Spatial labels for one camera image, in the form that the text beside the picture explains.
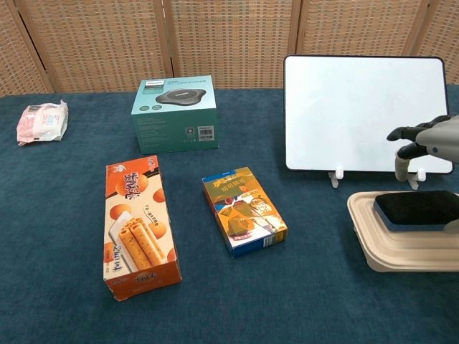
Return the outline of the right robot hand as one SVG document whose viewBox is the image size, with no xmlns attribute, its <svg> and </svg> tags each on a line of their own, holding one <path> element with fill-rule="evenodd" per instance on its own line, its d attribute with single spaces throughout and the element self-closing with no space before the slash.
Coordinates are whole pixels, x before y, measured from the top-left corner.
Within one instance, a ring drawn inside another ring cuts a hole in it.
<svg viewBox="0 0 459 344">
<path fill-rule="evenodd" d="M 459 115 L 441 115 L 430 122 L 415 127 L 398 127 L 387 140 L 410 140 L 395 156 L 395 171 L 408 171 L 411 160 L 423 156 L 434 156 L 459 164 Z M 459 220 L 450 222 L 443 231 L 459 234 Z"/>
</svg>

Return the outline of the black blue eraser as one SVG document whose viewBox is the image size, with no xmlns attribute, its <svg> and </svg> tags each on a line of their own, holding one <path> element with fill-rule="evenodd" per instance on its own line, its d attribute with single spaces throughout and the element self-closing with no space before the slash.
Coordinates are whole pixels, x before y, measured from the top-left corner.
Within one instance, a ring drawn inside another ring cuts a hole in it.
<svg viewBox="0 0 459 344">
<path fill-rule="evenodd" d="M 459 220 L 459 196 L 450 191 L 384 193 L 375 198 L 374 210 L 393 232 L 444 231 Z"/>
</svg>

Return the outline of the white magnetic whiteboard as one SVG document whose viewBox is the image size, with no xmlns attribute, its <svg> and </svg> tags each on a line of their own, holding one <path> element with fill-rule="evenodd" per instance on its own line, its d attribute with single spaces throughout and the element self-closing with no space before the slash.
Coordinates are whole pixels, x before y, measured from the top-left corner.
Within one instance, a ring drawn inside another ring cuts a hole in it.
<svg viewBox="0 0 459 344">
<path fill-rule="evenodd" d="M 392 172 L 398 127 L 448 113 L 438 57 L 295 55 L 284 61 L 285 164 L 291 170 Z"/>
</svg>

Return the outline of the beige pulp food container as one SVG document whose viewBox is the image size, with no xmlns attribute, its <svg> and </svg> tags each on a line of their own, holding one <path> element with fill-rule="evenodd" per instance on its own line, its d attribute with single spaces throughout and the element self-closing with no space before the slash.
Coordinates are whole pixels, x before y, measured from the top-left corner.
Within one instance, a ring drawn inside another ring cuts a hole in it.
<svg viewBox="0 0 459 344">
<path fill-rule="evenodd" d="M 381 194 L 357 192 L 347 200 L 367 264 L 377 272 L 459 272 L 459 234 L 388 230 L 374 210 Z"/>
</svg>

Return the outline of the blue yellow snack box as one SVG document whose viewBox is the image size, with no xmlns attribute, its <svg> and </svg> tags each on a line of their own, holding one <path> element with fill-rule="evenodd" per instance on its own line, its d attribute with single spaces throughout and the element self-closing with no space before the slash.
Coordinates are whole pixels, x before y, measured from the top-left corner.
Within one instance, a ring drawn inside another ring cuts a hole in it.
<svg viewBox="0 0 459 344">
<path fill-rule="evenodd" d="M 286 223 L 248 167 L 204 177 L 202 183 L 233 258 L 286 239 Z"/>
</svg>

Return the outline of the teal table cloth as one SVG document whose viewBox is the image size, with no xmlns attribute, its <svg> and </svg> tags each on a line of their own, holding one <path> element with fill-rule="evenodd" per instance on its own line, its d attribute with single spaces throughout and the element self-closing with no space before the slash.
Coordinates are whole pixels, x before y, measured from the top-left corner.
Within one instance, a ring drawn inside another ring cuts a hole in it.
<svg viewBox="0 0 459 344">
<path fill-rule="evenodd" d="M 219 147 L 158 156 L 183 280 L 129 300 L 103 281 L 105 167 L 140 156 L 135 95 L 0 97 L 0 344 L 459 344 L 459 273 L 378 273 L 347 198 L 392 174 L 285 167 L 282 90 L 217 90 Z M 29 105 L 67 103 L 61 141 L 18 146 Z M 202 178 L 251 168 L 287 239 L 232 258 Z"/>
</svg>

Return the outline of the woven wooden folding screen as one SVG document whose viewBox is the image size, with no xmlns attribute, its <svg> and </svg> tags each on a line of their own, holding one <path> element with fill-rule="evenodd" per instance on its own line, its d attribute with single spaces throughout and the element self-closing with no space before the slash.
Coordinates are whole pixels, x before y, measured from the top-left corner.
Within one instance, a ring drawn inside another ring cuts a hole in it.
<svg viewBox="0 0 459 344">
<path fill-rule="evenodd" d="M 289 54 L 439 57 L 459 84 L 459 0 L 0 0 L 0 97 L 279 88 Z"/>
</svg>

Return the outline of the teal speakerphone box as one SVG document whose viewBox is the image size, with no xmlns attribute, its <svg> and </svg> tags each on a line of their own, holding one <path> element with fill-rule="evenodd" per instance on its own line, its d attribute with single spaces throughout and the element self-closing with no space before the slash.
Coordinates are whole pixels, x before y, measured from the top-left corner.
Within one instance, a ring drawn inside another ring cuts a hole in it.
<svg viewBox="0 0 459 344">
<path fill-rule="evenodd" d="M 219 147 L 210 75 L 142 80 L 131 119 L 142 154 Z"/>
</svg>

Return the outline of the orange egg roll box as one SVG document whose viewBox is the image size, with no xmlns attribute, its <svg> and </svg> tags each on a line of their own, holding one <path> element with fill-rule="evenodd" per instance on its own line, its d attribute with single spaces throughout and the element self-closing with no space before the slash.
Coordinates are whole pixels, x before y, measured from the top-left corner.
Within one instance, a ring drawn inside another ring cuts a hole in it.
<svg viewBox="0 0 459 344">
<path fill-rule="evenodd" d="M 156 156 L 105 169 L 103 280 L 118 301 L 182 280 Z"/>
</svg>

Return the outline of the pink white tissue packet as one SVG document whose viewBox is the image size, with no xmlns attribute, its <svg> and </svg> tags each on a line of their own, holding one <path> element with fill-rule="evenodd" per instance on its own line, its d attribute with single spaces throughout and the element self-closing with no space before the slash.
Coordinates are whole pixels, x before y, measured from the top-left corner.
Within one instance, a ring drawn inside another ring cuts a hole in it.
<svg viewBox="0 0 459 344">
<path fill-rule="evenodd" d="M 67 130 L 68 114 L 67 103 L 63 100 L 60 100 L 60 104 L 27 106 L 16 127 L 18 146 L 32 142 L 61 141 Z"/>
</svg>

